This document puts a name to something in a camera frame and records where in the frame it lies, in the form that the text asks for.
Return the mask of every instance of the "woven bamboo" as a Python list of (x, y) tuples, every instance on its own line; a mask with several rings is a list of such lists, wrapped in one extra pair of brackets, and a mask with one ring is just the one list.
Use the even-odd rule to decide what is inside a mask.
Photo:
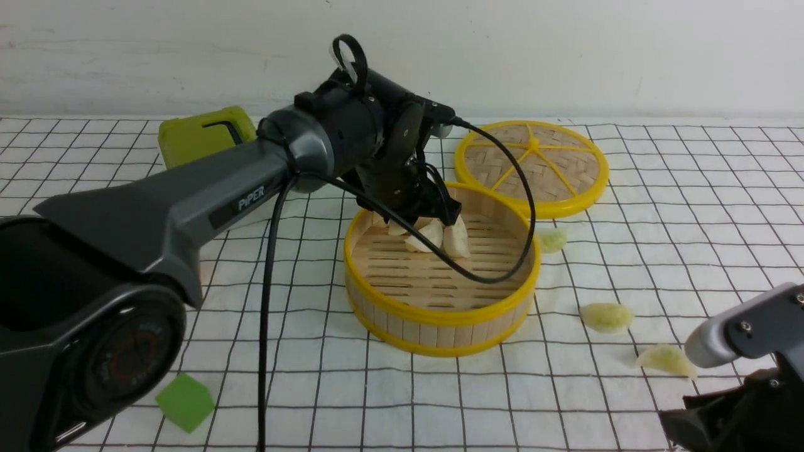
[[(539, 218), (581, 212), (602, 195), (609, 168), (590, 140), (569, 129), (534, 121), (509, 121), (483, 129), (517, 158), (537, 202)], [(458, 147), (455, 161), (458, 180), (495, 191), (528, 213), (519, 175), (491, 141), (469, 134)]]

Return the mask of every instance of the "green cube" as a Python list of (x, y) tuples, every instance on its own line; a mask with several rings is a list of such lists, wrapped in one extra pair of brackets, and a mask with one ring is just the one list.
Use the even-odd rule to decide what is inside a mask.
[(168, 421), (187, 433), (192, 433), (215, 411), (209, 388), (186, 373), (179, 373), (156, 396), (156, 403)]

